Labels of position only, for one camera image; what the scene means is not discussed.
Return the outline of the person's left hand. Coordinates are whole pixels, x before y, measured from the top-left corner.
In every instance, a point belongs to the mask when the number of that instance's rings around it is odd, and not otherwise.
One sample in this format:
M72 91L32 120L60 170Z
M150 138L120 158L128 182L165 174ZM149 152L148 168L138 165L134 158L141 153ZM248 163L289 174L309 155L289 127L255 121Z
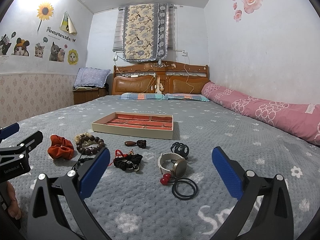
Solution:
M8 214L12 218L19 220L22 217L22 212L16 199L15 189L9 181L7 181L7 192L11 200L11 204L8 207Z

